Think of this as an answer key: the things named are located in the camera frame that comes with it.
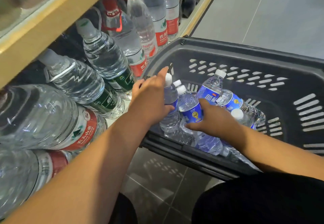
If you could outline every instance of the bottle with green label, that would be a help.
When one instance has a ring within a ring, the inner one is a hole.
[[[131,100],[135,79],[124,52],[111,37],[97,30],[90,20],[80,19],[76,27],[83,37],[83,48],[93,69],[120,97]]]
[[[116,119],[124,112],[124,101],[91,67],[50,49],[38,59],[46,65],[47,80],[75,102],[108,119]]]

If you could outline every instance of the person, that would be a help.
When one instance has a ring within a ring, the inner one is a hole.
[[[4,224],[131,223],[132,209],[118,215],[117,201],[128,165],[146,132],[173,106],[164,105],[168,68],[134,84],[128,112],[80,153]],[[220,137],[257,165],[261,173],[219,184],[198,199],[192,223],[322,222],[324,159],[238,124],[224,109],[200,99],[204,119],[192,130]]]

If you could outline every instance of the green label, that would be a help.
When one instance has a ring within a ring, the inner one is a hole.
[[[117,100],[118,97],[115,91],[109,85],[105,85],[105,89],[100,97],[88,105],[99,112],[107,113],[116,107]]]
[[[132,90],[135,83],[134,73],[130,67],[127,67],[127,69],[118,77],[113,79],[104,79],[104,81],[108,82],[117,93],[124,93]]]

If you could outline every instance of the bottle cap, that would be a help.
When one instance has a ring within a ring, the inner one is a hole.
[[[172,75],[170,73],[167,73],[165,75],[165,85],[164,87],[169,87],[172,84]]]
[[[181,95],[186,91],[187,91],[187,89],[186,89],[186,87],[184,85],[181,85],[180,87],[177,87],[178,95]]]
[[[61,55],[58,55],[51,49],[46,49],[38,56],[38,60],[46,66],[55,66],[60,62],[61,58]]]
[[[231,115],[236,119],[236,120],[241,120],[244,117],[244,113],[242,112],[241,109],[233,109],[231,111]]]
[[[117,0],[102,0],[102,4],[107,11],[118,10]]]
[[[221,71],[220,69],[217,69],[215,71],[215,75],[220,76],[221,78],[224,78],[226,76],[226,72]]]
[[[174,86],[178,87],[181,85],[181,81],[180,80],[176,80],[175,82],[173,82]]]
[[[88,19],[79,19],[75,22],[76,30],[85,39],[94,38],[97,35],[97,29]]]

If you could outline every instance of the blue label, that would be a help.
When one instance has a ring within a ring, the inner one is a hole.
[[[241,108],[243,100],[236,94],[233,94],[232,99],[224,106],[228,111]]]
[[[178,98],[176,99],[175,102],[172,102],[172,103],[170,103],[170,104],[165,104],[165,105],[172,105],[172,106],[174,106],[174,110],[171,111],[171,112],[169,112],[169,114],[170,114],[170,113],[174,113],[174,112],[177,111],[177,109],[178,109],[178,107],[177,107],[177,105],[178,105]]]
[[[199,123],[202,121],[202,110],[200,107],[200,103],[195,105],[192,109],[189,111],[182,112],[182,115],[186,119],[187,123]]]
[[[198,99],[204,98],[206,99],[211,105],[215,105],[217,98],[219,97],[219,94],[217,94],[215,91],[212,91],[208,87],[201,86],[198,90],[196,97]]]

